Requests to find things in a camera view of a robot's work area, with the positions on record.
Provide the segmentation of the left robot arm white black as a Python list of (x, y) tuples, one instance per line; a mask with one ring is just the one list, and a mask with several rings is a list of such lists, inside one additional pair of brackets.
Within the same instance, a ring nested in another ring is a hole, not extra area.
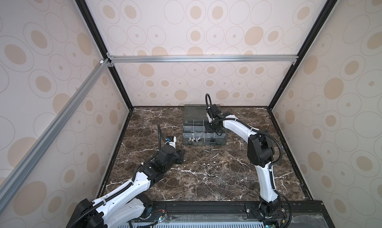
[(75, 208), (69, 228), (117, 228), (150, 210), (144, 192), (161, 181), (173, 165), (184, 162), (185, 151), (176, 148), (176, 137), (164, 137), (158, 131), (158, 149), (147, 161), (140, 163), (127, 182), (110, 193), (89, 201), (84, 199)]

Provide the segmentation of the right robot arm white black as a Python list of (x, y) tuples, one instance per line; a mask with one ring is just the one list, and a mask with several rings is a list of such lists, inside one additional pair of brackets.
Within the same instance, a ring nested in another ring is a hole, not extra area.
[(230, 112), (222, 112), (212, 103), (210, 95), (205, 95), (208, 121), (206, 130), (220, 133), (228, 129), (247, 143), (247, 157), (255, 166), (260, 184), (260, 211), (264, 218), (276, 213), (284, 197), (276, 189), (273, 166), (281, 162), (283, 150), (277, 140), (265, 131), (256, 129), (239, 120)]

